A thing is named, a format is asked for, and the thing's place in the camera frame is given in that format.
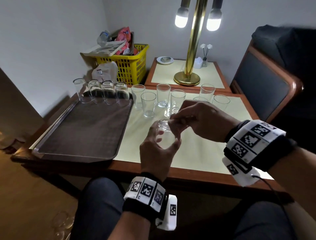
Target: forearm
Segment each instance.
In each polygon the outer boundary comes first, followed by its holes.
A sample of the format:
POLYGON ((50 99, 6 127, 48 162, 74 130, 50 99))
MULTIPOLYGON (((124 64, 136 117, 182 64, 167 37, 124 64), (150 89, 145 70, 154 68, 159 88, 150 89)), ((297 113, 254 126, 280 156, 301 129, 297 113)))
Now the forearm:
POLYGON ((316 155, 297 147, 268 173, 316 220, 316 155))
POLYGON ((123 212, 109 240, 147 240, 150 222, 132 212, 123 212))

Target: yellow basket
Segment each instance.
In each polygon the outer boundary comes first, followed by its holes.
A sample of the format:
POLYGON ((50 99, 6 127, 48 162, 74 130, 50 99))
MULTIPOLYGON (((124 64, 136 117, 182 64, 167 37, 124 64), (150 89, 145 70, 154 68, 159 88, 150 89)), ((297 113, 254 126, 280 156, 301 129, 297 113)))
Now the yellow basket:
POLYGON ((117 80, 126 82, 130 85, 139 84, 146 73, 146 52, 149 49, 148 44, 134 44, 134 47, 140 51, 135 56, 113 55, 111 57, 94 57, 97 64, 116 62, 118 66, 117 80))

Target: small plate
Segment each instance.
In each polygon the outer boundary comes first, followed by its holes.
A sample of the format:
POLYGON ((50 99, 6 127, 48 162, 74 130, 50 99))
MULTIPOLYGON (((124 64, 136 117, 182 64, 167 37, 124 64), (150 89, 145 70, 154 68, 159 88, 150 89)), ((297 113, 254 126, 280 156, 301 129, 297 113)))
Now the small plate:
POLYGON ((161 58, 164 58, 164 56, 157 58, 157 62, 160 63, 160 64, 168 65, 168 64, 170 64, 170 63, 173 63, 173 58, 171 58, 171 60, 170 60, 169 62, 162 62, 162 61, 161 61, 161 58))

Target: dark pants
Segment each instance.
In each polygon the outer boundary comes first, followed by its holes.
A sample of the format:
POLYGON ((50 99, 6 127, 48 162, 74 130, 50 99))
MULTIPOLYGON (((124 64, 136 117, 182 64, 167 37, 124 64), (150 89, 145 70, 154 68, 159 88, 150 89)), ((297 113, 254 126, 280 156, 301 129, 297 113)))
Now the dark pants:
MULTIPOLYGON (((121 216, 123 203, 120 189, 110 179, 98 178, 89 182, 78 202, 70 240, 108 239, 121 216)), ((296 238, 292 236, 290 225, 279 205, 257 202, 241 217, 233 239, 294 240, 296 238)))

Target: hand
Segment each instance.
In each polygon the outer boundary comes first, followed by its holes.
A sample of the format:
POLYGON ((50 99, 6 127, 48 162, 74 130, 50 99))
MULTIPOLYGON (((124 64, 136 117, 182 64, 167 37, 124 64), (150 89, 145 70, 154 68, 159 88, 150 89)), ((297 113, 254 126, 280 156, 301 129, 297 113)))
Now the hand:
POLYGON ((172 159, 178 151, 181 141, 178 139, 167 149, 162 149, 157 143, 163 131, 158 131, 158 121, 149 128, 149 132, 143 143, 139 146, 140 163, 142 172, 148 172, 159 178, 162 182, 167 178, 172 159))
POLYGON ((215 142, 225 142, 229 131, 239 123, 213 104, 193 100, 185 100, 179 112, 168 121, 172 133, 178 139, 181 132, 191 127, 195 134, 215 142))

